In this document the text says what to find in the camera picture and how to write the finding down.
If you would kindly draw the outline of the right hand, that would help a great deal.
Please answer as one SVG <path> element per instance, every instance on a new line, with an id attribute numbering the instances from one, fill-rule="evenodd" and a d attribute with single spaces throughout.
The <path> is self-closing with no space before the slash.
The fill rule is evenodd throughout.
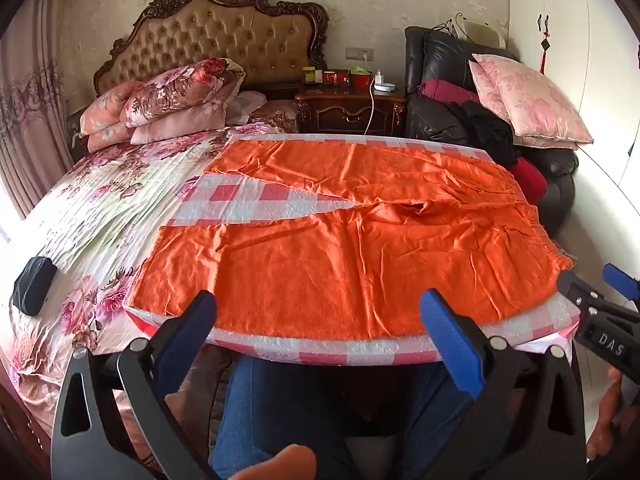
<path id="1" fill-rule="evenodd" d="M 632 406 L 628 408 L 618 426 L 613 424 L 613 420 L 620 410 L 620 400 L 622 400 L 620 387 L 622 386 L 623 374 L 611 367 L 608 370 L 608 377 L 612 379 L 613 383 L 606 390 L 599 404 L 598 420 L 586 446 L 588 460 L 607 456 L 614 448 L 616 437 L 626 434 L 638 415 L 638 408 Z"/>

